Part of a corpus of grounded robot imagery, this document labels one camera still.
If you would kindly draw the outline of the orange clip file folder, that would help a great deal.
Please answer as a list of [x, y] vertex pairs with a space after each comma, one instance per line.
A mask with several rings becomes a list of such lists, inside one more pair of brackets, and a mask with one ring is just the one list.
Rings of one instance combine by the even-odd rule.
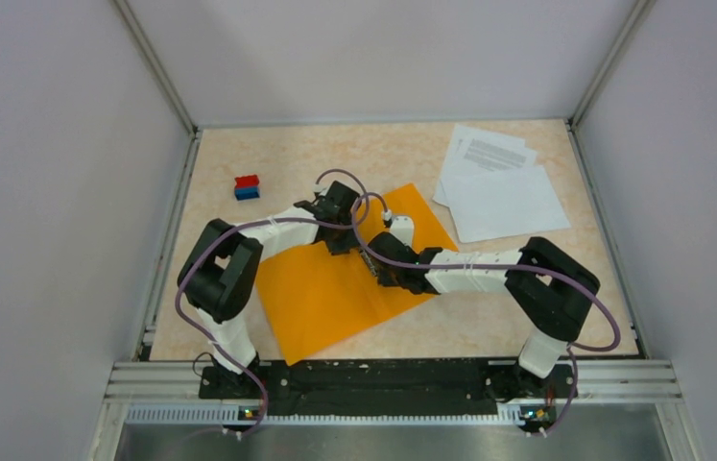
[[433, 298], [381, 286], [360, 255], [331, 255], [322, 243], [261, 262], [255, 293], [266, 320], [250, 322], [251, 340], [261, 358], [289, 364], [378, 357], [361, 336]]

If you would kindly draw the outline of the white paper sheets stack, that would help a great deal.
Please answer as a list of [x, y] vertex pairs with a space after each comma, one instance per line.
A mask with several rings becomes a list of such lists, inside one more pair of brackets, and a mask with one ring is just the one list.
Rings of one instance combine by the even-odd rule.
[[523, 138], [454, 127], [433, 201], [449, 209], [462, 243], [570, 227], [537, 157]]

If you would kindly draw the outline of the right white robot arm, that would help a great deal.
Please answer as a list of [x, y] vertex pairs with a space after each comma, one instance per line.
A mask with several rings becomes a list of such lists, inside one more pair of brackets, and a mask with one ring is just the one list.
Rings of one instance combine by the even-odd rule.
[[509, 294], [533, 329], [514, 369], [514, 384], [538, 396], [553, 381], [552, 370], [575, 342], [601, 281], [550, 240], [534, 236], [516, 250], [459, 253], [442, 247], [419, 252], [411, 245], [409, 218], [361, 244], [362, 257], [380, 285], [415, 295], [459, 292]]

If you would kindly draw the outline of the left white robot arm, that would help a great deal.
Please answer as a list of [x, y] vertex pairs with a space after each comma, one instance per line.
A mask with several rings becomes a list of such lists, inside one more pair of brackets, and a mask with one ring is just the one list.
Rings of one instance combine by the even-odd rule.
[[335, 181], [265, 218], [241, 224], [209, 221], [178, 276], [175, 310], [212, 348], [223, 385], [236, 397], [257, 388], [257, 359], [244, 320], [260, 263], [296, 247], [323, 243], [331, 255], [358, 246], [352, 226], [360, 194]]

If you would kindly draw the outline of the silver metal folder clip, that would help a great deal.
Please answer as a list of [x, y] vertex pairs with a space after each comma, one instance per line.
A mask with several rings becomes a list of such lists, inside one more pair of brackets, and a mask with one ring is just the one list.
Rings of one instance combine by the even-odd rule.
[[361, 256], [362, 260], [364, 261], [365, 265], [367, 266], [369, 272], [374, 278], [378, 277], [378, 267], [375, 263], [374, 258], [367, 253], [366, 250], [360, 250], [359, 255]]

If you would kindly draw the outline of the red and blue toy brick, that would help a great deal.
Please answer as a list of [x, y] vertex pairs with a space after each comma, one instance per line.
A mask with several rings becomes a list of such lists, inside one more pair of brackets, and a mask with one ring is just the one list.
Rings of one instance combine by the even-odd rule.
[[260, 197], [260, 179], [257, 175], [236, 177], [234, 181], [233, 193], [237, 201], [258, 199]]

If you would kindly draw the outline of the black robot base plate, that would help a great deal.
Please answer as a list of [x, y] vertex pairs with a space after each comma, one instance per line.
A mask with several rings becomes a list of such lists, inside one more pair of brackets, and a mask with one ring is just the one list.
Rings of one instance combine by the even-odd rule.
[[269, 360], [250, 371], [203, 368], [200, 399], [266, 399], [275, 417], [478, 416], [518, 399], [548, 404], [576, 393], [569, 365], [540, 378], [491, 358]]

